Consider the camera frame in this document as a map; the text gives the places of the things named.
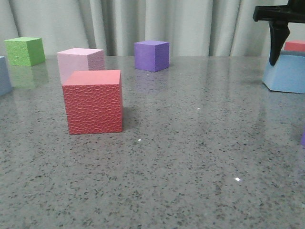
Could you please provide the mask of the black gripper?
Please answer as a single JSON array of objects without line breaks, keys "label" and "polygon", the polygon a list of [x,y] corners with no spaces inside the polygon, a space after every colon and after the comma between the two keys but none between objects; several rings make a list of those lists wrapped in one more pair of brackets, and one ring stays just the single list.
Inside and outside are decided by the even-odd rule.
[{"label": "black gripper", "polygon": [[271,49],[269,63],[274,66],[279,58],[283,44],[290,35],[288,22],[305,22],[305,1],[289,0],[286,5],[256,6],[254,21],[269,21]]}]

